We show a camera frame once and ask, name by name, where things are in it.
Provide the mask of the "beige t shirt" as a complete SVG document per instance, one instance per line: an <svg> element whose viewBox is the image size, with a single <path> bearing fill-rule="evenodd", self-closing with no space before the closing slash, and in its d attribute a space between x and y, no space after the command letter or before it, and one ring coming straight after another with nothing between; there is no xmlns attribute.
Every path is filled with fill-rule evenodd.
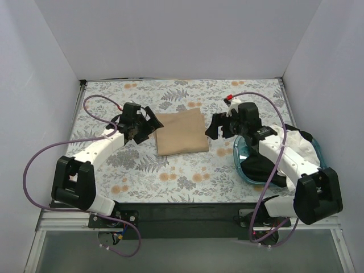
<svg viewBox="0 0 364 273"><path fill-rule="evenodd" d="M160 113L156 117L163 127L155 131L158 155L208 152L205 119L199 108L178 113Z"/></svg>

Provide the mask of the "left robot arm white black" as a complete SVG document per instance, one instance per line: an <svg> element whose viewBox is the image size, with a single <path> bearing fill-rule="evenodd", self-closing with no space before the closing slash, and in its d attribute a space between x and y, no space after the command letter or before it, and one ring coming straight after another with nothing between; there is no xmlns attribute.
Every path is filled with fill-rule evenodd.
<svg viewBox="0 0 364 273"><path fill-rule="evenodd" d="M77 154L62 156L56 163L51 190L53 200L74 208L101 214L106 226L116 227L121 214L115 210L115 201L97 193L96 170L129 141L140 144L163 124L150 107L127 102L122 113L115 116L100 135Z"/></svg>

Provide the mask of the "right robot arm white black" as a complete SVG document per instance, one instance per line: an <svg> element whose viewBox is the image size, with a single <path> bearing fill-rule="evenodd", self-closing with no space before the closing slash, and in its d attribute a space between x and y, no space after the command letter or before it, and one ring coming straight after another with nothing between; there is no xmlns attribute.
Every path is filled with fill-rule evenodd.
<svg viewBox="0 0 364 273"><path fill-rule="evenodd" d="M293 183L294 196L269 197L261 201L258 221L272 225L278 217L295 217L306 225L313 224L343 210L337 172L309 162L294 149L283 144L286 139L280 127L263 126L255 103L230 104L228 112L215 113L206 136L218 138L242 136L252 154L259 154L272 163Z"/></svg>

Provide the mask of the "teal plastic basket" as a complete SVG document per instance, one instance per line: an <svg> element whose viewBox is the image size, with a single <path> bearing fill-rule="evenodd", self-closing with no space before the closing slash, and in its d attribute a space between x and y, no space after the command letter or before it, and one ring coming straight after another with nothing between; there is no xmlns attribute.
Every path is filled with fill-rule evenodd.
<svg viewBox="0 0 364 273"><path fill-rule="evenodd" d="M325 159L321 152L321 147L320 147L318 141L315 140L315 138L312 138L311 144L313 145L315 152L317 154L317 157L320 161L320 168L327 168L328 166L325 162ZM246 176L246 174L244 173L244 171L241 167L241 163L244 162L249 157L249 155L250 155L249 148L246 146L245 140L243 139L242 136L238 136L235 139L234 144L233 144L233 158L234 158L234 164L235 164L235 169L236 169L237 174L243 181L245 181L249 185L264 186L267 181L267 178L262 181L252 180L248 176Z"/></svg>

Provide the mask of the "black t shirt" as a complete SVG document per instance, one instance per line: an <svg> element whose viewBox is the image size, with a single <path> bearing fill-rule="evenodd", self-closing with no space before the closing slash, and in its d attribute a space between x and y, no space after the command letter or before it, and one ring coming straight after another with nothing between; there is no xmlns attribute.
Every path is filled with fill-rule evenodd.
<svg viewBox="0 0 364 273"><path fill-rule="evenodd" d="M242 167L244 173L246 174L246 176L248 176L250 179L255 180L255 181L258 181L258 180L262 181L266 178L268 179L268 177L274 167L274 163L262 155L251 154L244 162L241 163L241 167ZM273 178L272 178L271 184L281 187L281 188L285 188L285 186L282 184L276 185L273 182Z"/></svg>

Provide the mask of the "floral patterned table mat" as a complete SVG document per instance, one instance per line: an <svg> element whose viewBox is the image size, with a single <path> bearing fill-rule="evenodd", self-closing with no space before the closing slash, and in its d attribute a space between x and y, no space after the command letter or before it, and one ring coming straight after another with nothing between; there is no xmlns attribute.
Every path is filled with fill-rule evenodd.
<svg viewBox="0 0 364 273"><path fill-rule="evenodd" d="M116 104L132 101L154 113L177 113L198 108L210 123L214 113L227 110L223 99L237 94L256 103L264 125L294 125L281 80L140 80L87 83L85 106L72 131L83 143L67 149L71 156L100 135L117 115ZM118 202L256 202L261 186L245 182L233 159L234 139L209 141L208 152L159 156L154 138L128 142L96 172L97 190Z"/></svg>

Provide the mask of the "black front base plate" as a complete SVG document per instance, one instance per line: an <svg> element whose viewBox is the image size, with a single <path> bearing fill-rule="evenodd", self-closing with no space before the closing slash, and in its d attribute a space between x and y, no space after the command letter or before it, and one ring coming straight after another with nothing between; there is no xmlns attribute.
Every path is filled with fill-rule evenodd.
<svg viewBox="0 0 364 273"><path fill-rule="evenodd" d="M119 203L112 217L131 223L143 239L236 238L248 239L241 218L254 202Z"/></svg>

